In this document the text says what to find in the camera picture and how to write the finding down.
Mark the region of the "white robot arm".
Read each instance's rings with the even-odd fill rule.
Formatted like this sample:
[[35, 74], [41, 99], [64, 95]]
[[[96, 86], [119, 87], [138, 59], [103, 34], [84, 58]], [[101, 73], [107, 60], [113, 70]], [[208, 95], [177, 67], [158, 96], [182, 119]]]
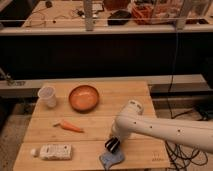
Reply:
[[213, 154], [213, 122], [153, 118], [129, 100], [116, 115], [105, 148], [114, 153], [132, 133], [151, 136]]

